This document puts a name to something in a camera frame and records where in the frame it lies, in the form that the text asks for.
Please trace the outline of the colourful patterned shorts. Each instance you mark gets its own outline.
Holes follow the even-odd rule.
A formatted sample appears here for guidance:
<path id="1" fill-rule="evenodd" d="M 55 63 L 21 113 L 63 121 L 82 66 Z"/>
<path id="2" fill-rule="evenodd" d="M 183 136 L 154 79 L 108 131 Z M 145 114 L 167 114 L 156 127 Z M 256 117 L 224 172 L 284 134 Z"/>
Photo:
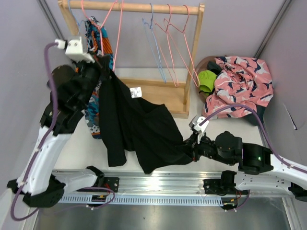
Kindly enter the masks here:
<path id="1" fill-rule="evenodd" d="M 111 57 L 109 67 L 112 69 L 113 62 L 113 50 L 108 39 L 108 35 L 104 26 L 94 17 L 91 16 L 89 20 L 85 21 L 85 37 L 87 39 L 88 51 L 100 55 L 101 45 L 103 45 L 103 53 Z M 85 110 L 85 120 L 89 127 L 90 133 L 93 138 L 101 139 L 99 128 L 99 89 L 101 81 L 98 82 L 92 96 L 89 100 L 87 109 Z"/>

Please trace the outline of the pink wire hanger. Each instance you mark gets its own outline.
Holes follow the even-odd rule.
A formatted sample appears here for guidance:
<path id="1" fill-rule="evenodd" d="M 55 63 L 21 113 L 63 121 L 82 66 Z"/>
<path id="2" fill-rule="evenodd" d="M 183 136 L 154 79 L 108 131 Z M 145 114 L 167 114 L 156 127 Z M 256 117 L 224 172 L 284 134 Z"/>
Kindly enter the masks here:
<path id="1" fill-rule="evenodd" d="M 173 24 L 171 23 L 171 15 L 172 15 L 171 10 L 172 10 L 172 8 L 171 8 L 171 6 L 170 6 L 169 4 L 168 4 L 168 6 L 169 6 L 169 9 L 170 9 L 170 17 L 169 17 L 168 20 L 167 20 L 166 18 L 164 18 L 164 23 L 167 22 L 167 26 L 168 26 L 168 27 L 170 27 L 170 26 L 171 26 L 171 27 L 174 27 L 177 31 L 179 31 L 180 33 L 183 34 L 184 41 L 185 41 L 185 44 L 186 44 L 186 48 L 187 48 L 187 51 L 188 51 L 188 54 L 189 54 L 189 59 L 190 59 L 190 64 L 191 64 L 191 70 L 188 69 L 188 66 L 186 65 L 186 63 L 185 63 L 185 61 L 184 61 L 184 59 L 183 59 L 183 57 L 182 57 L 180 51 L 177 50 L 177 52 L 178 52 L 179 56 L 181 57 L 183 63 L 185 64 L 186 69 L 188 70 L 188 74 L 189 74 L 189 76 L 191 77 L 191 79 L 194 81 L 195 86 L 196 86 L 196 87 L 199 87 L 199 86 L 200 86 L 200 80 L 199 80 L 198 74 L 196 73 L 195 68 L 194 68 L 194 60 L 193 60 L 193 57 L 192 57 L 192 55 L 191 55 L 191 51 L 190 51 L 189 44 L 188 44 L 187 37 L 186 37 L 186 27 L 187 27 L 187 24 L 188 24 L 188 22 L 189 22 L 190 10 L 189 10 L 189 8 L 188 8 L 187 5 L 184 5 L 184 7 L 187 9 L 188 15 L 187 15 L 187 19 L 186 19 L 186 22 L 185 22 L 185 24 L 184 24 L 183 29 L 180 30 L 179 28 L 177 28 L 175 25 L 173 25 Z"/>
<path id="2" fill-rule="evenodd" d="M 118 21 L 115 22 L 115 17 L 112 16 L 112 11 L 116 4 L 119 4 L 120 11 Z M 107 9 L 102 21 L 99 21 L 95 16 L 90 16 L 85 9 L 85 1 L 81 1 L 81 10 L 85 17 L 85 38 L 87 42 L 87 50 L 100 55 L 110 55 L 110 68 L 116 69 L 119 41 L 121 36 L 121 28 L 123 22 L 123 0 L 115 0 Z"/>
<path id="3" fill-rule="evenodd" d="M 158 48 L 160 50 L 160 53 L 162 55 L 162 58 L 165 62 L 165 67 L 168 71 L 168 74 L 174 84 L 174 86 L 177 88 L 179 86 L 179 81 L 178 81 L 178 78 L 177 78 L 177 74 L 175 72 L 175 65 L 174 65 L 174 60 L 173 60 L 173 54 L 172 54 L 172 47 L 171 47 L 171 44 L 170 44 L 170 35 L 169 35 L 169 22 L 171 20 L 171 17 L 172 17 L 172 8 L 171 8 L 171 5 L 170 4 L 167 4 L 168 6 L 168 9 L 169 9 L 169 17 L 168 17 L 168 20 L 166 18 L 164 18 L 163 20 L 163 24 L 159 24 L 158 22 L 156 22 L 155 20 L 153 21 L 154 22 L 154 25 L 155 25 L 155 28 L 156 29 L 160 29 L 165 35 L 166 35 L 166 42 L 167 42 L 167 49 L 169 51 L 169 55 L 170 55 L 170 61 L 171 61 L 171 68 L 166 60 L 166 57 L 165 57 L 165 51 L 163 51 L 162 49 L 162 46 L 160 45 L 160 41 L 157 40 L 157 43 L 158 43 Z"/>

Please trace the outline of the light blue wire hanger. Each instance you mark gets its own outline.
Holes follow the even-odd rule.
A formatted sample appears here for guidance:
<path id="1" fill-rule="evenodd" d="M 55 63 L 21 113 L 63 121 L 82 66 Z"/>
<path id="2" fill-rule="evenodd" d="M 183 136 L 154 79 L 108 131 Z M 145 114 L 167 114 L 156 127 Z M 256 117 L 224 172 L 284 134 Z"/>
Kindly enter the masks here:
<path id="1" fill-rule="evenodd" d="M 164 73 L 164 70 L 162 68 L 162 62 L 161 62 L 161 55 L 160 55 L 160 50 L 158 47 L 157 39 L 156 36 L 154 35 L 154 30 L 153 30 L 153 19 L 154 19 L 154 8 L 153 5 L 150 3 L 151 6 L 151 18 L 150 22 L 146 22 L 144 18 L 142 18 L 142 25 L 145 31 L 146 39 L 148 42 L 148 46 L 151 50 L 152 56 L 155 60 L 155 63 L 157 65 L 158 71 L 160 73 L 160 76 L 163 80 L 164 83 L 166 83 L 166 76 Z"/>

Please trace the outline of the black shorts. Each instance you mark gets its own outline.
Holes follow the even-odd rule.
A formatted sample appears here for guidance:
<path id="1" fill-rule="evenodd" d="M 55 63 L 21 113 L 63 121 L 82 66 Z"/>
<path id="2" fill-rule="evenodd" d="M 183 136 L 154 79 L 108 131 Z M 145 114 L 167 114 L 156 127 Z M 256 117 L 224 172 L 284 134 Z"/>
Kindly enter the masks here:
<path id="1" fill-rule="evenodd" d="M 113 71 L 99 89 L 99 128 L 110 167 L 126 163 L 126 151 L 136 153 L 145 174 L 169 165 L 186 165 L 191 157 L 179 147 L 183 137 L 167 107 L 132 98 Z"/>

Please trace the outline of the lime green shorts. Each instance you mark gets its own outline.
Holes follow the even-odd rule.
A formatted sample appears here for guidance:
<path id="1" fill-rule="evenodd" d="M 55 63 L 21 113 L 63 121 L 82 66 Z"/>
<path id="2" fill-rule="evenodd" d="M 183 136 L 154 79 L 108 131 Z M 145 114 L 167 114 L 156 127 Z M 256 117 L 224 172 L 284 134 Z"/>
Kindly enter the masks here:
<path id="1" fill-rule="evenodd" d="M 217 75 L 210 70 L 204 70 L 198 74 L 198 78 L 200 82 L 199 89 L 205 93 L 211 93 L 214 89 Z"/>

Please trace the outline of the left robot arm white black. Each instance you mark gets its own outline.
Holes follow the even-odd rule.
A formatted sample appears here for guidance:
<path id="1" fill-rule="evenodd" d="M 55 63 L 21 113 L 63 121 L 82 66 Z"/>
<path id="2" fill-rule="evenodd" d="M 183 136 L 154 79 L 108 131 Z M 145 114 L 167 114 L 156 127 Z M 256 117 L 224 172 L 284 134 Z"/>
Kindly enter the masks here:
<path id="1" fill-rule="evenodd" d="M 53 122 L 53 103 L 45 108 L 40 120 L 39 136 L 28 166 L 30 170 L 10 180 L 7 187 L 13 193 L 21 193 L 29 207 L 49 208 L 68 193 L 91 188 L 98 192 L 104 187 L 104 173 L 88 166 L 70 176 L 54 176 L 52 171 L 66 142 L 84 117 L 94 88 L 100 78 L 109 76 L 109 55 L 94 55 L 94 61 L 81 61 L 73 68 L 62 65 L 55 68 L 51 77 L 57 93 L 57 119 Z"/>

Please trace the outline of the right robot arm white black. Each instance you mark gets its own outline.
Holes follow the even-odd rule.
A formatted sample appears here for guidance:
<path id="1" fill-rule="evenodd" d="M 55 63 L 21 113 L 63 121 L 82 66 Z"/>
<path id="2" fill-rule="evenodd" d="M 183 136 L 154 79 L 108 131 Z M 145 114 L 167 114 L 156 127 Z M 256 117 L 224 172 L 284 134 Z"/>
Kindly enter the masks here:
<path id="1" fill-rule="evenodd" d="M 207 136 L 198 139 L 193 133 L 184 141 L 184 148 L 193 161 L 203 156 L 228 166 L 238 165 L 236 172 L 223 171 L 220 179 L 205 179 L 206 194 L 225 196 L 242 192 L 246 195 L 250 190 L 263 190 L 294 195 L 303 202 L 307 200 L 306 176 L 278 161 L 269 148 L 244 143 L 242 138 L 228 131 L 215 140 Z"/>

